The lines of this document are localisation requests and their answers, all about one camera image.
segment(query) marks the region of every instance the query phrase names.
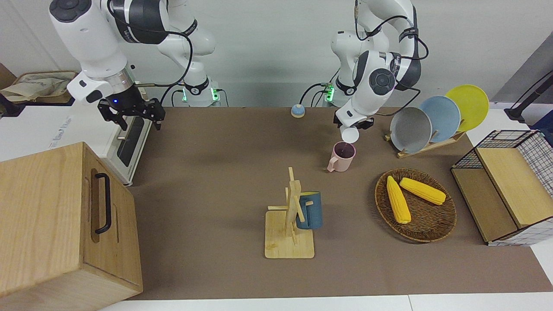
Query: light blue plate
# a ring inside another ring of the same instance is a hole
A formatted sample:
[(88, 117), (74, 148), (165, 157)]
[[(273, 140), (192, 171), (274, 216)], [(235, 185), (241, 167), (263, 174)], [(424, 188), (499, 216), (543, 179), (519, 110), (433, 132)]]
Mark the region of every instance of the light blue plate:
[(457, 132), (461, 113), (454, 101), (445, 96), (434, 96), (422, 102), (420, 109), (430, 118), (432, 129), (438, 131), (430, 142), (443, 142)]

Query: white wall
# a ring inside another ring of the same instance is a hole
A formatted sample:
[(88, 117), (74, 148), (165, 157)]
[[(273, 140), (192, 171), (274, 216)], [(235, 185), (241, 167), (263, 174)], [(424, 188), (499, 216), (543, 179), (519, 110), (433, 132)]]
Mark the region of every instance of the white wall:
[[(78, 69), (48, 18), (50, 0), (0, 1), (0, 63), (14, 74)], [(218, 46), (204, 57), (231, 106), (290, 106), (307, 86), (339, 66), (330, 49), (338, 30), (353, 29), (353, 0), (190, 0)], [(413, 0), (430, 47), (416, 102), (465, 83), (493, 97), (553, 29), (550, 0)], [(141, 81), (172, 82), (178, 68), (156, 47), (122, 43)], [(160, 96), (160, 90), (150, 90)], [(397, 92), (401, 105), (411, 93)]]

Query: yellow plate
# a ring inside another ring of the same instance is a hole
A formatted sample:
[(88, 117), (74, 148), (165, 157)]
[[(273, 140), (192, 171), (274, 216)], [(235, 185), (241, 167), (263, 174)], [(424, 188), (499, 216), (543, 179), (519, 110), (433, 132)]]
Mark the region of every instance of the yellow plate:
[(454, 101), (461, 112), (462, 121), (459, 125), (459, 132), (479, 126), (488, 115), (488, 95), (476, 85), (456, 86), (447, 92), (446, 97)]

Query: brown table mat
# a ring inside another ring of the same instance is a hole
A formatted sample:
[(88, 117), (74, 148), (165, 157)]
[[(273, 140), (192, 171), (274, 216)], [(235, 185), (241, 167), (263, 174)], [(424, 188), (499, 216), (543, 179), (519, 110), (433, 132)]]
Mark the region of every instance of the brown table mat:
[[(553, 291), (529, 247), (489, 247), (450, 173), (471, 144), (405, 159), (382, 135), (392, 118), (362, 131), (348, 171), (327, 173), (340, 133), (334, 109), (168, 108), (150, 131), (130, 188), (144, 293), (133, 299), (323, 297)], [(287, 167), (322, 195), (315, 258), (264, 258), (267, 205), (285, 203)], [(450, 193), (457, 226), (417, 245), (386, 227), (374, 187), (387, 170), (429, 173)]]

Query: blue mug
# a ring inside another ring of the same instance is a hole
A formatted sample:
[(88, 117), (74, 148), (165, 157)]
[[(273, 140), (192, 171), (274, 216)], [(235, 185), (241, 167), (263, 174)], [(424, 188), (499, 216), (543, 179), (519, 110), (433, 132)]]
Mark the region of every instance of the blue mug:
[(296, 216), (296, 225), (299, 229), (319, 229), (322, 226), (321, 193), (318, 191), (302, 192), (300, 194), (300, 207), (304, 213), (305, 221), (301, 222)]

